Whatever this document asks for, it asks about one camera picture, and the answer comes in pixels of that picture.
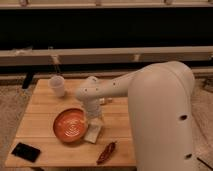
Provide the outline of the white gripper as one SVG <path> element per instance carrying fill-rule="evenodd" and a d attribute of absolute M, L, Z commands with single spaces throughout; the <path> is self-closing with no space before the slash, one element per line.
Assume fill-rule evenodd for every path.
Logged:
<path fill-rule="evenodd" d="M 98 100 L 86 101 L 83 103 L 86 116 L 85 116 L 85 124 L 89 127 L 92 118 L 97 118 L 99 126 L 104 126 L 104 119 L 101 110 L 101 105 Z"/>

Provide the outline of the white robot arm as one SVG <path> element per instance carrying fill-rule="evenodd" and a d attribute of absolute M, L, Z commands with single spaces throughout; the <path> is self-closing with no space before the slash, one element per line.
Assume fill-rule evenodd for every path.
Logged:
<path fill-rule="evenodd" d="M 100 98 L 128 98 L 137 171 L 198 171 L 191 128 L 194 84 L 192 70 L 171 61 L 102 83 L 89 77 L 75 97 L 88 116 L 98 114 Z"/>

